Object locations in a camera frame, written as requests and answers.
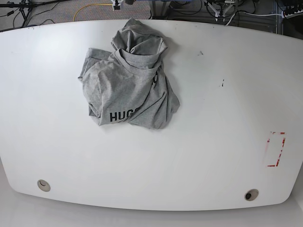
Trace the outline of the grey HUGO T-shirt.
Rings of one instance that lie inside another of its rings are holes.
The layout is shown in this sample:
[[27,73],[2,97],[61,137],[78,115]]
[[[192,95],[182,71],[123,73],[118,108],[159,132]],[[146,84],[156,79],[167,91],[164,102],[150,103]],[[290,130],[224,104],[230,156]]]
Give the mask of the grey HUGO T-shirt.
[[165,128],[180,106],[164,72],[165,39],[131,18],[111,44],[113,52],[89,48],[79,76],[90,117],[99,126]]

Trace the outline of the white power strip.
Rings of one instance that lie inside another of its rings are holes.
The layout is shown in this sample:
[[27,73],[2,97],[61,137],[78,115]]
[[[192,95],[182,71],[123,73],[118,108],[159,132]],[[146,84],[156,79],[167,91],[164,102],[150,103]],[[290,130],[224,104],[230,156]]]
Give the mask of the white power strip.
[[282,13],[282,18],[292,18],[296,16],[302,16],[303,15],[303,6],[297,5],[294,7],[287,7]]

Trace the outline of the black tripod stand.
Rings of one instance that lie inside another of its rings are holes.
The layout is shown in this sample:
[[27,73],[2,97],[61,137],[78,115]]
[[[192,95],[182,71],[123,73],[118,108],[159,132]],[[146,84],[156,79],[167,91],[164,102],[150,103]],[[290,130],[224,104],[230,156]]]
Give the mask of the black tripod stand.
[[19,3],[14,3],[12,1],[8,1],[5,4],[1,4],[0,8],[9,8],[9,9],[17,9],[22,15],[23,23],[21,28],[24,28],[30,19],[28,18],[34,8],[38,8],[40,6],[57,4],[61,2],[66,2],[69,0],[51,0],[45,2],[33,2],[32,0],[21,0]]

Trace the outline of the red tape rectangle marking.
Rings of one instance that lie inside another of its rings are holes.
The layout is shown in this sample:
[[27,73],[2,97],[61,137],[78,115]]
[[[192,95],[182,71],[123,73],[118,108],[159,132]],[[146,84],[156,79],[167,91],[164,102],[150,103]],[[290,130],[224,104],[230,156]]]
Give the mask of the red tape rectangle marking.
[[271,132],[265,152],[266,167],[278,167],[286,140],[285,132]]

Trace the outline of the aluminium frame rail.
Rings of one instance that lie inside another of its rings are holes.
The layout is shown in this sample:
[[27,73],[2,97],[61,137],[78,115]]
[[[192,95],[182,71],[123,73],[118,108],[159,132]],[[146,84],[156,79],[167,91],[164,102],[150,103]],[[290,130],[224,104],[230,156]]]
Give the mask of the aluminium frame rail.
[[167,19],[170,0],[151,0],[149,1],[152,19]]

